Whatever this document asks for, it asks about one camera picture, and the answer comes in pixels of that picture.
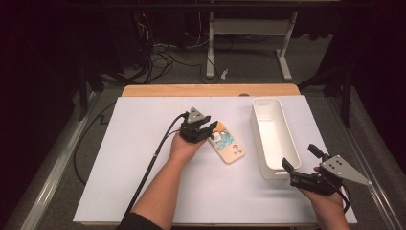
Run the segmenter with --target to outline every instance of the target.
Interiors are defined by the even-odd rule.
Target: robotic hand
[[[217,122],[213,122],[209,126],[200,129],[200,126],[210,121],[211,116],[204,116],[194,107],[191,108],[191,112],[185,113],[184,118],[179,134],[185,141],[191,143],[197,143],[210,137],[213,129],[217,126]]]
[[[293,166],[285,158],[282,160],[282,166],[290,175],[291,186],[329,196],[343,186],[343,179],[364,185],[372,185],[365,176],[353,168],[340,155],[331,157],[312,144],[309,145],[308,150],[317,158],[322,158],[318,173],[295,172]]]

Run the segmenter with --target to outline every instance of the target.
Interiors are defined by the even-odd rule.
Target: black sleeve
[[[136,213],[127,213],[124,215],[122,223],[116,230],[162,230],[158,225],[149,219]]]

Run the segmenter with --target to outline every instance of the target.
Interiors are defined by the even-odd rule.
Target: hand
[[[350,229],[343,211],[343,199],[337,193],[318,195],[304,189],[298,189],[310,201],[316,213],[317,222],[322,229]]]
[[[170,147],[169,162],[180,163],[185,166],[196,154],[197,150],[206,142],[203,140],[198,143],[189,143],[180,135],[179,131],[175,133]]]

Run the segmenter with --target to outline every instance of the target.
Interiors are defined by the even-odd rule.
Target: wooden table edge
[[[233,97],[301,95],[292,83],[128,85],[122,97]]]

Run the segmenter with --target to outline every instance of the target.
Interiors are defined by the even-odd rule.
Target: cable
[[[337,194],[343,198],[344,202],[346,203],[346,206],[344,207],[343,211],[344,213],[347,212],[347,210],[350,207],[350,191],[347,189],[347,187],[343,184],[343,188],[346,191],[346,194],[348,197],[346,197],[339,188],[335,187],[329,180],[327,180],[325,177],[323,177],[323,179],[325,180],[325,182],[327,182],[328,185],[330,185],[332,188],[334,188],[335,192],[337,192]]]
[[[83,134],[81,135],[81,137],[80,137],[78,143],[77,143],[76,146],[75,146],[74,159],[73,159],[73,161],[74,161],[74,170],[75,170],[75,174],[76,174],[78,180],[79,180],[80,183],[82,183],[83,185],[86,185],[86,182],[85,182],[84,179],[80,176],[79,171],[78,171],[78,166],[77,166],[77,155],[78,155],[79,146],[80,146],[80,144],[81,144],[81,141],[82,141],[82,140],[84,139],[84,137],[86,136],[86,133],[89,131],[90,127],[92,127],[92,125],[98,120],[98,118],[101,118],[100,125],[108,125],[108,122],[105,122],[105,121],[104,121],[104,116],[105,116],[105,115],[102,115],[102,114],[103,114],[103,112],[105,112],[108,108],[110,108],[110,107],[111,107],[113,104],[115,104],[115,103],[116,103],[116,102],[111,103],[110,105],[108,105],[104,110],[102,110],[102,111],[96,116],[95,119],[93,119],[93,121],[90,123],[90,125],[87,127],[87,129],[83,132]]]
[[[152,167],[153,167],[153,165],[155,164],[156,158],[158,157],[159,152],[161,151],[161,147],[164,145],[164,143],[165,143],[165,141],[167,140],[167,138],[173,133],[173,132],[169,133],[170,130],[172,129],[173,125],[174,125],[180,118],[182,118],[182,117],[183,117],[183,118],[186,118],[187,114],[188,114],[188,113],[183,113],[183,114],[177,116],[177,117],[173,120],[172,124],[170,124],[170,126],[169,126],[167,132],[165,133],[164,137],[163,137],[162,140],[161,140],[161,143],[159,144],[158,148],[156,149],[155,154],[152,156],[152,159],[151,159],[151,161],[149,162],[149,165],[148,165],[148,168],[147,168],[147,170],[146,170],[146,173],[144,174],[144,177],[143,177],[143,179],[141,180],[141,183],[140,183],[140,185],[138,186],[137,191],[136,191],[135,194],[134,194],[134,197],[132,197],[132,199],[131,199],[131,201],[130,201],[130,203],[129,203],[129,205],[128,205],[126,211],[125,211],[126,213],[129,213],[129,212],[131,211],[131,209],[132,209],[132,206],[134,206],[135,200],[137,200],[138,195],[140,194],[141,190],[143,189],[144,184],[146,183],[146,181],[147,181],[147,179],[148,179],[148,176],[149,176],[149,174],[150,174],[150,172],[151,172],[151,170],[152,170]]]

